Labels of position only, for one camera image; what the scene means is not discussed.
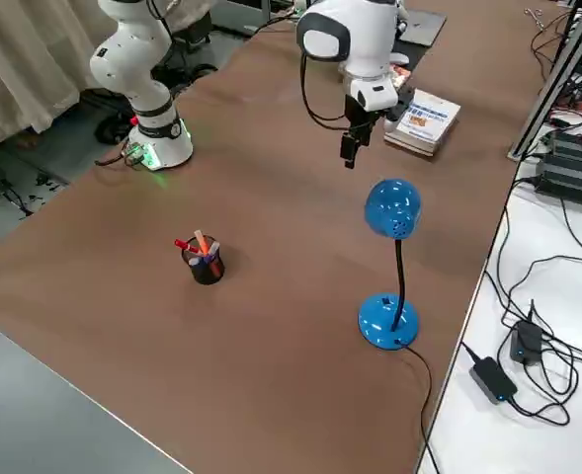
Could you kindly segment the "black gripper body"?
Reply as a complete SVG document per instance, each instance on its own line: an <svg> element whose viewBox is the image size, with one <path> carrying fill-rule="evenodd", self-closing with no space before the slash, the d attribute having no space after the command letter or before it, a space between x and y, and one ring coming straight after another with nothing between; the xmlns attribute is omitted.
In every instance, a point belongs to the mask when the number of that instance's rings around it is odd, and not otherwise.
<svg viewBox="0 0 582 474"><path fill-rule="evenodd" d="M365 128L372 129L384 114L385 110L368 112L353 97L345 97L344 117L349 121L349 132L361 131Z"/></svg>

